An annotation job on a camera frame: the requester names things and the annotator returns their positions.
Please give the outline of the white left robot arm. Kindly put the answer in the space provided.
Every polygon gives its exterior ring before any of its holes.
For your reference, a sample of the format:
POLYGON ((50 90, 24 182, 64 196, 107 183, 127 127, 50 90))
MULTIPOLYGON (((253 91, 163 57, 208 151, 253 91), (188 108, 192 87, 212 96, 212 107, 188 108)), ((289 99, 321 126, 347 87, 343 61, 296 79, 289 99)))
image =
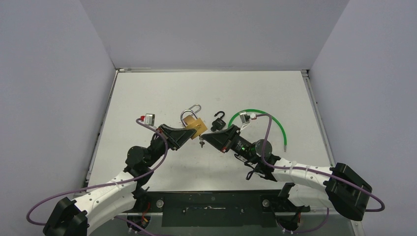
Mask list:
POLYGON ((128 210, 142 211, 147 205, 142 188, 152 176, 151 167, 168 150, 178 150, 197 133, 196 129, 171 128, 165 124, 154 130, 148 147, 128 150, 125 168, 112 180, 73 200, 57 202, 43 228, 46 236, 89 236, 99 226, 128 210))

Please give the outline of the small silver key bunch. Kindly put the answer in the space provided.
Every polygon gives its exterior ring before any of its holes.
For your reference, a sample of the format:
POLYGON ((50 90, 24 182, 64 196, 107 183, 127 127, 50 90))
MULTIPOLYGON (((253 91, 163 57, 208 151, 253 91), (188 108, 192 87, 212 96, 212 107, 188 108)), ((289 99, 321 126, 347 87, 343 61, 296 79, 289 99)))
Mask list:
POLYGON ((205 145, 205 141, 204 141, 204 139, 203 139, 203 137, 201 135, 199 136, 199 144, 200 144, 200 147, 201 148, 203 148, 204 145, 205 145))

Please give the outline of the long shackle brass padlock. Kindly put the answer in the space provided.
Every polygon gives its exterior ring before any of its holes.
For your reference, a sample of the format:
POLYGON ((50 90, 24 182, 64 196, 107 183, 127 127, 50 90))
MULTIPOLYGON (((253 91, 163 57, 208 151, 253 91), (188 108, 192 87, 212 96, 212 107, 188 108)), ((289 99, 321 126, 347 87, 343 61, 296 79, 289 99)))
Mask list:
POLYGON ((202 106, 200 104, 194 104, 189 109, 195 113, 198 113, 202 109, 202 106))

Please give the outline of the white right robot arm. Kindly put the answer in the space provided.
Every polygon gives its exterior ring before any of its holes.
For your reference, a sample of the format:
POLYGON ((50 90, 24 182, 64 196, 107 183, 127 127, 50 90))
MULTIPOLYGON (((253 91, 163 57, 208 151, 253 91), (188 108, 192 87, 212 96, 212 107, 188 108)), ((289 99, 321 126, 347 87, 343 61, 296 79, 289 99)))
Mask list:
POLYGON ((366 213, 372 187, 344 163, 319 167, 286 160, 272 153, 268 140, 251 143, 241 136, 235 125, 204 134, 202 139, 222 153, 233 151, 238 159, 252 168, 248 178, 257 174, 266 180, 294 184, 289 192, 278 197, 279 207, 285 211, 295 206, 326 207, 355 221, 361 221, 366 213))

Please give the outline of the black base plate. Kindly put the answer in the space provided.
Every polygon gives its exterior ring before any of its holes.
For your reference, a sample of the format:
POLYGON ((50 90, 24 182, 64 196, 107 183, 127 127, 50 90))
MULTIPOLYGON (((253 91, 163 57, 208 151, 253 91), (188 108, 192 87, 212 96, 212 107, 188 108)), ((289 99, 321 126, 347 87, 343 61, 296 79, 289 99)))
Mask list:
POLYGON ((295 220, 296 213, 309 212, 295 206, 280 190, 215 192, 148 192, 127 211, 138 223, 162 217, 163 227, 275 227, 277 214, 295 220))

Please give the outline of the black combination padlock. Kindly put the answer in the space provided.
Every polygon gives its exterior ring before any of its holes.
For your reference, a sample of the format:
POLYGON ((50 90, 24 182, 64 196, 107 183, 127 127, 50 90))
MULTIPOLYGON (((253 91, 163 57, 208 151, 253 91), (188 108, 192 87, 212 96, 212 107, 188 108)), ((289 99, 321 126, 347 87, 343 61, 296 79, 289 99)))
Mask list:
POLYGON ((226 126, 226 122, 223 120, 224 116, 225 116, 224 111, 219 111, 214 115, 215 120, 211 123, 211 128, 210 128, 212 132, 220 131, 226 126))

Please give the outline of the short brass padlock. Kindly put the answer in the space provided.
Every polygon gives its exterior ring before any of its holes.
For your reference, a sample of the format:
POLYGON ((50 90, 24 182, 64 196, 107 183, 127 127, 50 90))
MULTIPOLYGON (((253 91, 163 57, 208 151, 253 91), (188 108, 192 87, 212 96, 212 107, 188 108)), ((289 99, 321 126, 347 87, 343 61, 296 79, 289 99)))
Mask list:
POLYGON ((191 109, 182 111, 180 114, 180 120, 185 129, 193 129, 196 131, 196 133, 191 137, 192 140, 201 136, 208 129, 203 120, 199 118, 191 109))

